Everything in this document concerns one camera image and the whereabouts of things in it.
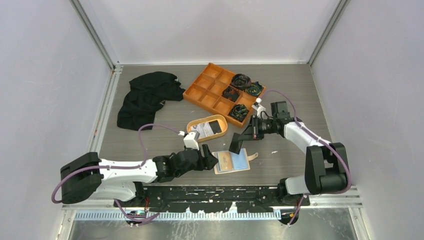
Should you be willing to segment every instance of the gray tabletop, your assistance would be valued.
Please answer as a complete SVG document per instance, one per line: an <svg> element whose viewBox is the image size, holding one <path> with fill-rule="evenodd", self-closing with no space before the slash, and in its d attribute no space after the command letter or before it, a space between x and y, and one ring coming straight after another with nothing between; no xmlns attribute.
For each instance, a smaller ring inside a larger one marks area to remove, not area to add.
<svg viewBox="0 0 424 240"><path fill-rule="evenodd" d="M100 157L113 161L141 161L143 150L137 131L117 127L117 115L125 95L130 91L129 81L140 75L164 71L175 74L182 87L187 88L203 70L205 65L157 65L125 66L119 78L106 127ZM222 65L234 73L244 73L253 81L260 81L267 89L284 92L296 105L298 117L324 139L330 140L330 134L323 110L315 88L311 69L306 64L260 64L260 65ZM283 101L277 93L269 93L262 102L270 113L270 103ZM156 113L155 123L185 131L187 123L212 115L202 108L183 101L167 101ZM222 137L202 142L208 144L212 152L228 150L233 133L241 133L243 128L228 126ZM172 131L154 127L143 131L142 138L149 158L169 155L184 149L183 139ZM250 170L215 175L210 171L191 171L167 182L166 185L276 185L280 179L302 175L305 167L305 155L292 142L277 134L268 134L261 141L246 141L243 144L247 154L258 153L250 162Z"/></svg>

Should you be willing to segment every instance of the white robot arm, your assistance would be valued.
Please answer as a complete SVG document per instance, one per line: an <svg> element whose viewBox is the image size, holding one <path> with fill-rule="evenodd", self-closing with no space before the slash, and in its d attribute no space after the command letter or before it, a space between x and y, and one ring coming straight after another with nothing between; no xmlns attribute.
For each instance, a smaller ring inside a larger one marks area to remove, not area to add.
<svg viewBox="0 0 424 240"><path fill-rule="evenodd" d="M257 98L252 105L257 113L251 116L249 125L243 133L234 133L229 147L230 152L238 154L243 141L262 140L265 134L279 134L294 143L306 155L305 174L281 179L278 184L281 195L332 193L346 188L346 170L328 149L333 148L347 166L346 149L343 144L321 139L300 119L296 121L290 116L285 101L271 103L272 117L266 114L265 108L260 103L261 99ZM326 168L325 161L333 166Z"/></svg>
<svg viewBox="0 0 424 240"><path fill-rule="evenodd" d="M198 132L189 132L184 137L183 151L146 161L111 161L99 159L96 152L86 153L60 169L63 180L79 169L93 167L93 170L80 172L63 183L62 202L75 204L88 198L126 202L137 195L139 183L165 183L188 171L211 170L218 159L206 144L202 145L202 155L198 138Z"/></svg>

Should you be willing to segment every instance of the black cloth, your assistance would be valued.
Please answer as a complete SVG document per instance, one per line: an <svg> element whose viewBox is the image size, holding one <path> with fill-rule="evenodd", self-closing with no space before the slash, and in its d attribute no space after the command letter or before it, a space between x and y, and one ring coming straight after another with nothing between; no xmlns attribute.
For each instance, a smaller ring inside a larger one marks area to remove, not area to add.
<svg viewBox="0 0 424 240"><path fill-rule="evenodd" d="M181 101L185 89L177 76L163 71L141 75L129 81L130 91L125 96L118 112L117 126L122 129L139 130L155 121L156 111L160 110L165 100Z"/></svg>

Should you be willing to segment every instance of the orange organizer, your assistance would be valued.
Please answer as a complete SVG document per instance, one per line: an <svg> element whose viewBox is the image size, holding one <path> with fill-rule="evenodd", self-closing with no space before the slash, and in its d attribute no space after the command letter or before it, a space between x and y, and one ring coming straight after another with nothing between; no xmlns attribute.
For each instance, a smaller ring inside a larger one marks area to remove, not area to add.
<svg viewBox="0 0 424 240"><path fill-rule="evenodd" d="M252 104L255 102L257 97L230 86L231 79L234 75L234 72L226 70L213 63L209 63L182 95L185 100L192 104L195 104L212 114L222 115L225 117L227 122L241 128L249 121L250 116L254 111ZM238 98L235 102L222 96L223 91L228 87L238 92ZM263 86L260 95L264 92L265 87ZM231 109L237 104L244 104L248 109L247 116L244 118L243 122L229 116Z"/></svg>

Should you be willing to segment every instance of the white paper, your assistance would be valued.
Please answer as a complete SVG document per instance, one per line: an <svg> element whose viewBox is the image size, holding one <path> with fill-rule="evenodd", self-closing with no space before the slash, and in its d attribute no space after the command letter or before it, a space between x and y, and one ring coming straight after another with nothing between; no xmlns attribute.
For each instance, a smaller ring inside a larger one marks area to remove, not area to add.
<svg viewBox="0 0 424 240"><path fill-rule="evenodd" d="M190 129L192 131L197 131L199 133L199 138L205 138L214 135L209 122L202 122L197 125L191 126Z"/></svg>

